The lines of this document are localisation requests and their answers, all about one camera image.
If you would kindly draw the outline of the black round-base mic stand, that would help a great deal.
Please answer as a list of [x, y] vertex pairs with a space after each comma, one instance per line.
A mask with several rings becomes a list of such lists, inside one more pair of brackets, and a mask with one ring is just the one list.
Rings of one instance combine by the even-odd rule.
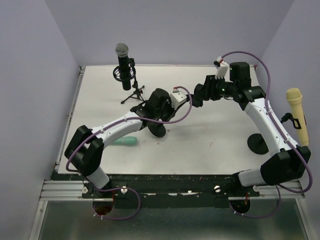
[[189, 113], [191, 112], [191, 109], [193, 107], [192, 94], [185, 93], [185, 95], [187, 96], [187, 101], [185, 102], [184, 105], [188, 104], [187, 112], [179, 119], [173, 120], [173, 118], [174, 118], [173, 117], [170, 121], [160, 121], [160, 118], [162, 117], [162, 114], [163, 114], [162, 108], [164, 107], [166, 102], [169, 102], [169, 104], [171, 105], [170, 95], [169, 94], [160, 94], [159, 95], [156, 93], [151, 94], [151, 97], [148, 99], [148, 101], [145, 104], [145, 108], [150, 110], [150, 112], [151, 112], [150, 118], [153, 118], [156, 121], [156, 122], [150, 122], [148, 124], [148, 130], [155, 137], [163, 138], [167, 132], [165, 125], [179, 123], [189, 115]]

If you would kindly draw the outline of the teal microphone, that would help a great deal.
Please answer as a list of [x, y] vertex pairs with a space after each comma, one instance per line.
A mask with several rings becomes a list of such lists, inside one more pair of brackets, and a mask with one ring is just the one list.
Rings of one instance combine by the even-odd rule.
[[138, 139], [134, 136], [125, 136], [115, 140], [112, 146], [135, 146], [138, 143]]

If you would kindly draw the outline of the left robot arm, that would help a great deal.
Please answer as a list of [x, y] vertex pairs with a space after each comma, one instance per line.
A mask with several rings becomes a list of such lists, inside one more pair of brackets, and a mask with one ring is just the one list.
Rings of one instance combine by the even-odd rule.
[[190, 92], [182, 86], [176, 86], [172, 93], [164, 89], [154, 90], [148, 100], [134, 106], [122, 117], [89, 128], [82, 125], [72, 136], [64, 155], [67, 158], [66, 170], [70, 165], [74, 171], [89, 180], [93, 191], [101, 198], [111, 191], [110, 178], [101, 167], [103, 151], [114, 141], [145, 128], [157, 138], [166, 135], [166, 124], [174, 124], [173, 117], [186, 102], [192, 102]]

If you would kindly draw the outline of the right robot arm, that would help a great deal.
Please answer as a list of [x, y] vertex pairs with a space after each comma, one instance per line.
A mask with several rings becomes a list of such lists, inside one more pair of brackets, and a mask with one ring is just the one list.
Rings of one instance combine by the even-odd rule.
[[230, 183], [230, 191], [241, 196], [253, 185], [279, 185], [302, 177], [311, 151], [300, 146], [272, 116], [266, 94], [260, 86], [252, 86], [250, 65], [246, 62], [227, 64], [219, 57], [214, 65], [215, 75], [208, 75], [204, 84], [197, 84], [192, 94], [192, 105], [202, 107], [204, 101], [232, 98], [251, 118], [259, 130], [248, 138], [250, 149], [265, 143], [270, 158], [259, 168], [234, 174], [236, 180]]

